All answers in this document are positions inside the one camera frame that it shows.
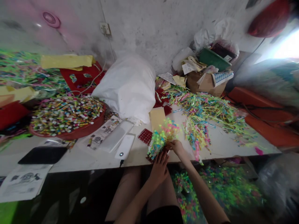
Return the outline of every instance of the cable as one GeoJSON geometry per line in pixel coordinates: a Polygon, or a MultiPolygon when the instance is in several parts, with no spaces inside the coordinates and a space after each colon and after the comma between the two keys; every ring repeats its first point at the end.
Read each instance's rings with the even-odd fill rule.
{"type": "Polygon", "coordinates": [[[242,63],[240,64],[240,66],[239,66],[239,68],[238,68],[238,70],[235,72],[235,74],[237,74],[237,72],[239,71],[239,69],[242,67],[242,65],[243,65],[243,63],[251,56],[251,55],[253,55],[254,54],[254,52],[256,52],[256,50],[262,45],[262,43],[264,42],[264,40],[265,40],[266,38],[264,38],[263,40],[262,40],[262,42],[257,46],[257,48],[244,60],[244,61],[242,61],[242,63]]]}
{"type": "Polygon", "coordinates": [[[88,90],[92,86],[92,84],[96,80],[96,78],[98,78],[102,74],[102,72],[104,71],[105,66],[106,66],[106,60],[107,60],[107,55],[106,55],[106,51],[105,51],[105,62],[104,62],[104,66],[102,68],[102,71],[99,69],[99,67],[96,64],[94,64],[94,66],[99,70],[100,73],[92,80],[91,84],[85,90],[83,90],[82,92],[80,92],[78,90],[70,91],[70,92],[67,92],[66,94],[64,94],[64,95],[62,95],[58,98],[61,98],[65,95],[68,95],[69,93],[72,93],[72,92],[79,92],[79,95],[78,95],[78,97],[79,97],[82,93],[84,93],[86,90],[88,90]]]}
{"type": "Polygon", "coordinates": [[[119,165],[119,168],[121,168],[122,164],[124,163],[124,160],[121,160],[121,163],[119,165]]]}
{"type": "MultiPolygon", "coordinates": [[[[232,99],[231,97],[229,97],[228,95],[226,95],[226,97],[230,98],[232,101],[236,102],[234,99],[232,99]]],[[[297,117],[299,116],[296,116],[295,119],[293,120],[285,120],[285,121],[270,121],[270,120],[264,120],[264,119],[261,119],[260,117],[256,116],[255,114],[253,114],[250,109],[248,109],[248,106],[251,106],[251,107],[254,107],[252,108],[252,110],[254,109],[265,109],[265,110],[283,110],[283,111],[288,111],[287,109],[285,108],[278,108],[278,107],[259,107],[259,106],[255,106],[255,105],[245,105],[244,103],[233,103],[233,102],[230,102],[231,104],[233,104],[234,106],[241,106],[243,107],[251,116],[253,116],[254,118],[258,119],[258,120],[261,120],[261,121],[265,121],[265,122],[269,122],[269,123],[290,123],[292,122],[293,120],[296,120],[297,117]]]]}
{"type": "Polygon", "coordinates": [[[290,122],[292,122],[291,120],[285,120],[285,121],[270,121],[270,120],[264,120],[264,119],[259,118],[259,117],[256,116],[255,114],[251,113],[251,112],[249,111],[249,109],[245,106],[245,104],[243,104],[243,107],[247,110],[247,112],[248,112],[251,116],[253,116],[254,118],[259,119],[259,120],[261,120],[261,121],[270,122],[270,123],[290,123],[290,122]]]}

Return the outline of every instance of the person's leg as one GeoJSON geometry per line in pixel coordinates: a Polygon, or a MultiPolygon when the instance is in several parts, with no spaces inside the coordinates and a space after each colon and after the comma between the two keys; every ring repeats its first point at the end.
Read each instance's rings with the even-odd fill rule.
{"type": "Polygon", "coordinates": [[[140,190],[141,167],[128,167],[119,182],[105,221],[115,221],[140,190]]]}
{"type": "Polygon", "coordinates": [[[169,172],[164,182],[154,191],[154,193],[149,198],[146,214],[148,215],[157,208],[168,205],[178,206],[177,197],[175,195],[169,172]]]}

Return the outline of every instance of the tabletop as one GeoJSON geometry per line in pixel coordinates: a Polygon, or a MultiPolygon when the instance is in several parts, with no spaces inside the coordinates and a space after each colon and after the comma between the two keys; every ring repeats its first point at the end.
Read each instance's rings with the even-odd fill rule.
{"type": "MultiPolygon", "coordinates": [[[[176,105],[171,106],[174,110],[180,107],[176,105]]],[[[182,115],[183,111],[171,113],[167,117],[173,120],[182,128],[182,123],[186,120],[186,115],[182,115]]],[[[145,158],[148,146],[138,139],[138,135],[144,130],[151,131],[150,124],[143,124],[140,126],[134,126],[130,131],[135,135],[135,140],[132,145],[130,154],[125,160],[122,167],[126,166],[140,166],[149,165],[150,162],[145,158]]],[[[234,156],[256,156],[258,153],[254,147],[239,146],[239,143],[234,141],[235,134],[225,133],[222,128],[216,126],[213,128],[208,126],[209,135],[211,139],[211,146],[209,152],[207,149],[200,151],[201,158],[203,160],[210,160],[216,158],[229,158],[234,156]]],[[[13,141],[13,143],[0,153],[0,176],[6,176],[16,166],[18,161],[24,157],[31,149],[38,146],[44,138],[33,136],[31,138],[19,139],[13,141]]],[[[193,155],[193,149],[189,142],[185,140],[183,132],[178,134],[178,140],[183,144],[184,149],[187,151],[190,160],[195,160],[193,155]]],[[[264,137],[257,134],[257,138],[254,141],[261,146],[264,154],[276,154],[281,153],[275,146],[270,144],[264,137]]],[[[92,156],[84,151],[84,148],[79,148],[78,144],[75,144],[71,150],[68,150],[66,154],[61,158],[59,162],[53,165],[50,173],[55,172],[69,172],[80,170],[96,170],[96,169],[108,169],[117,168],[120,165],[120,160],[115,159],[116,150],[113,152],[101,151],[97,156],[92,156]]],[[[173,151],[169,153],[169,162],[179,162],[179,158],[173,151]]]]}

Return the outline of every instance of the smartphone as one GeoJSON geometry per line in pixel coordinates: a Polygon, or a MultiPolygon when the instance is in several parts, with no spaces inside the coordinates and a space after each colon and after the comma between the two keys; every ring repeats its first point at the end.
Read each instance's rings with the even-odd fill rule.
{"type": "Polygon", "coordinates": [[[18,164],[55,164],[66,151],[66,147],[35,147],[18,164]]]}

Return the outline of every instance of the wall socket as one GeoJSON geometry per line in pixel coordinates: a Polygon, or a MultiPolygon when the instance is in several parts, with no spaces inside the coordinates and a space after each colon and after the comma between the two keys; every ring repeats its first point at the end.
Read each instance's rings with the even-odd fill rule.
{"type": "Polygon", "coordinates": [[[100,23],[101,32],[106,35],[111,35],[110,27],[108,23],[100,23]]]}

